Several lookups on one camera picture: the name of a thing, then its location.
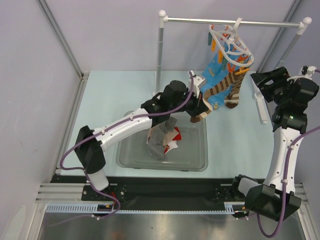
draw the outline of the drying rack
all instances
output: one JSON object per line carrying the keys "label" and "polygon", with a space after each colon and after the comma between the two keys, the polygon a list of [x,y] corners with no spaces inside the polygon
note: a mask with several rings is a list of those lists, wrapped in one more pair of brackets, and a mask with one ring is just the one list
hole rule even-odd
{"label": "drying rack", "polygon": [[[62,49],[64,50],[66,56],[70,60],[74,70],[78,74],[80,78],[80,83],[78,87],[77,94],[75,96],[73,107],[69,116],[69,121],[67,123],[67,127],[65,130],[65,134],[63,140],[61,142],[59,154],[57,156],[57,162],[61,159],[62,154],[66,151],[68,146],[68,142],[70,139],[71,131],[73,128],[73,124],[76,120],[77,111],[80,107],[80,102],[82,98],[82,94],[84,92],[84,88],[86,85],[86,81],[88,80],[88,73],[83,73],[81,68],[79,67],[75,56],[73,55],[71,48],[66,41],[59,25],[55,17],[53,16],[46,0],[37,0],[41,10],[43,11],[44,16],[46,17],[49,25],[51,26],[54,34],[56,35],[58,41],[61,44]],[[299,6],[299,2],[293,4],[291,6],[290,11],[288,12],[285,19],[290,20],[294,15],[295,11]],[[155,74],[155,91],[159,91],[160,87],[160,80],[161,80],[161,70],[162,70],[162,52],[163,52],[163,37],[164,37],[164,27],[165,23],[168,22],[179,22],[179,23],[195,23],[195,24],[219,24],[219,25],[234,25],[236,21],[234,20],[214,20],[214,19],[193,19],[193,18],[177,18],[177,17],[168,17],[164,10],[159,11],[158,14],[159,22],[158,22],[158,44],[157,44],[157,66],[156,66],[156,74]],[[277,32],[277,35],[273,39],[275,42],[272,44],[266,53],[264,63],[268,60],[271,52],[275,49],[279,39],[283,34],[283,29],[285,28],[296,28],[296,34],[285,49],[283,55],[281,56],[280,60],[278,61],[276,68],[279,68],[283,65],[284,61],[286,60],[288,54],[293,49],[294,45],[300,38],[300,36],[304,33],[307,29],[308,25],[311,23],[311,18],[306,17],[301,22],[259,22],[259,21],[241,21],[240,25],[242,26],[257,26],[257,27],[275,27],[280,28]],[[96,210],[97,205],[99,202],[87,202],[82,201],[84,192],[84,183],[79,181],[79,178],[76,177],[78,180],[71,180],[71,178],[64,178],[63,177],[54,175],[52,179],[55,179],[55,183],[43,183],[40,186],[40,190],[38,196],[35,201],[35,206],[33,209],[33,216],[31,218],[31,223],[29,227],[28,237],[27,240],[35,240],[38,238],[41,225],[44,219],[45,212],[51,213],[92,213]],[[306,198],[305,190],[302,184],[296,185],[297,191],[296,194],[302,199],[302,205],[300,209],[297,211],[301,226],[303,228],[303,232],[305,234],[305,238],[307,240],[316,240],[318,239],[317,228],[314,225],[314,220],[311,215],[311,209]],[[236,205],[244,205],[244,202],[225,202],[225,211],[212,211],[211,214],[232,214],[234,213],[233,206]]]}

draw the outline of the white table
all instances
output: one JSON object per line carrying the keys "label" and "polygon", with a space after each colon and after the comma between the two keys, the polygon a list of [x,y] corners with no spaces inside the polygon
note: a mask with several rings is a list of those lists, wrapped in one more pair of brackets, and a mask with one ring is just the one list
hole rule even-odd
{"label": "white table", "polygon": [[[239,105],[234,109],[224,106],[206,118],[208,167],[201,172],[177,170],[133,169],[116,163],[117,144],[104,155],[107,176],[164,177],[164,178],[233,178],[238,174],[252,178],[267,176],[273,148],[272,125],[261,124],[254,102],[249,72],[242,83]],[[187,71],[163,71],[161,89],[171,80],[188,83]],[[91,71],[72,131],[72,147],[81,127],[91,129],[111,124],[128,111],[137,109],[152,97],[154,71]],[[80,167],[72,152],[65,160],[66,167]],[[79,170],[62,171],[62,175],[83,175]]]}

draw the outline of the white end cap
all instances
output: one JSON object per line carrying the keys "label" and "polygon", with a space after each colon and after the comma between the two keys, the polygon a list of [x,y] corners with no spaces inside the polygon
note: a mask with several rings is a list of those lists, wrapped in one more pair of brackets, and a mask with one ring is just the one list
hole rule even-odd
{"label": "white end cap", "polygon": [[165,17],[167,16],[167,13],[165,10],[159,11],[159,28],[163,29],[165,27]]}
{"label": "white end cap", "polygon": [[298,31],[296,31],[296,34],[302,35],[311,22],[312,22],[312,18],[311,17],[308,17],[308,16],[305,17],[302,20],[302,22],[300,22],[300,27],[299,27]]}

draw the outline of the purple cable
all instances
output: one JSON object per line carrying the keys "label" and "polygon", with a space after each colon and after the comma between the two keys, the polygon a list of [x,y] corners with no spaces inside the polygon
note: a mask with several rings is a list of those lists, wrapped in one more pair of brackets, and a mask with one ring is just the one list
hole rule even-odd
{"label": "purple cable", "polygon": [[[307,135],[309,135],[309,134],[312,134],[312,133],[314,133],[315,131],[318,131],[318,130],[320,130],[320,126],[317,126],[317,127],[315,127],[314,129],[311,129],[310,131],[307,131],[306,133],[298,136],[298,137],[291,143],[290,146],[296,145],[296,143],[297,143],[300,139],[302,139],[302,138],[304,138],[305,136],[307,136]],[[291,152],[292,152],[292,148],[289,147],[288,152],[286,153],[286,156],[285,156],[283,179],[287,179],[287,176],[288,176],[288,168],[289,168],[289,160],[290,160],[290,154],[291,154]],[[286,210],[286,191],[287,191],[287,184],[286,184],[285,182],[283,182],[283,184],[282,184],[282,205],[281,205],[280,218],[279,218],[278,224],[277,224],[277,226],[276,226],[276,228],[275,228],[275,230],[274,230],[274,232],[273,232],[272,234],[270,234],[270,235],[266,234],[266,232],[265,232],[265,231],[263,230],[263,228],[262,228],[260,215],[259,215],[259,214],[256,215],[256,218],[257,218],[257,220],[258,220],[259,229],[260,229],[261,233],[262,233],[266,238],[271,239],[271,238],[275,237],[275,236],[278,234],[278,232],[279,232],[279,230],[280,230],[280,228],[281,228],[281,225],[282,225],[282,223],[283,223],[283,221],[284,221],[285,210]]]}
{"label": "purple cable", "polygon": [[[194,89],[194,77],[193,77],[193,75],[192,75],[192,73],[191,73],[190,71],[189,71],[189,75],[190,75],[190,79],[191,79],[191,86],[190,86],[189,94],[188,94],[188,96],[186,97],[186,99],[183,101],[183,103],[182,103],[181,105],[177,106],[176,108],[174,108],[174,109],[172,109],[172,110],[170,110],[170,111],[160,112],[160,113],[148,113],[148,114],[134,115],[134,116],[132,116],[132,118],[133,118],[133,119],[136,119],[136,118],[141,118],[141,117],[158,117],[158,116],[173,114],[173,113],[177,112],[178,110],[180,110],[184,105],[187,104],[187,102],[190,100],[190,98],[191,98],[191,96],[192,96],[192,94],[193,94],[193,89]],[[123,123],[128,122],[128,121],[131,121],[131,118],[130,118],[130,117],[128,117],[128,118],[126,118],[126,119],[124,119],[124,120],[121,120],[121,121],[113,124],[112,126],[107,127],[106,129],[104,129],[104,131],[107,132],[107,131],[109,131],[109,130],[111,130],[111,129],[113,129],[113,128],[115,128],[115,127],[117,127],[117,126],[119,126],[119,125],[121,125],[121,124],[123,124]],[[82,141],[78,142],[76,145],[74,145],[72,148],[70,148],[68,151],[66,151],[65,154],[63,154],[63,156],[62,156],[62,158],[61,158],[61,160],[60,160],[60,164],[59,164],[59,165],[60,165],[60,168],[61,168],[62,170],[66,170],[66,171],[68,171],[68,170],[82,170],[82,171],[84,171],[84,175],[85,175],[86,179],[88,180],[88,182],[90,183],[90,185],[91,185],[91,187],[92,187],[92,189],[93,189],[94,191],[96,191],[98,194],[101,194],[101,195],[103,195],[103,196],[106,196],[106,197],[108,197],[108,198],[116,201],[116,203],[118,204],[117,209],[116,209],[115,211],[109,213],[109,214],[106,215],[106,216],[100,217],[100,219],[105,219],[105,218],[108,218],[108,217],[114,215],[116,212],[118,212],[118,211],[120,210],[121,204],[120,204],[119,200],[116,199],[115,197],[109,195],[109,194],[106,194],[106,193],[101,192],[101,191],[99,191],[98,189],[96,189],[95,186],[90,182],[89,176],[88,176],[88,174],[85,172],[85,169],[84,169],[83,167],[64,167],[64,161],[65,161],[66,157],[67,157],[72,151],[74,151],[76,148],[78,148],[80,145],[86,143],[87,141],[89,141],[89,140],[91,140],[91,139],[94,139],[94,138],[100,136],[101,134],[103,134],[102,131],[100,131],[100,132],[98,132],[98,133],[96,133],[96,134],[94,134],[94,135],[92,135],[92,136],[90,136],[90,137],[87,137],[87,138],[83,139]],[[79,215],[79,216],[72,217],[72,218],[69,218],[69,219],[67,219],[67,220],[64,220],[64,221],[61,221],[61,222],[52,224],[52,225],[50,225],[50,226],[53,227],[53,226],[57,226],[57,225],[60,225],[60,224],[63,224],[63,223],[67,223],[67,222],[69,222],[69,221],[71,221],[71,220],[74,220],[74,219],[77,219],[77,218],[90,217],[90,216],[91,216],[91,215],[87,215],[87,214],[85,214],[85,215]]]}

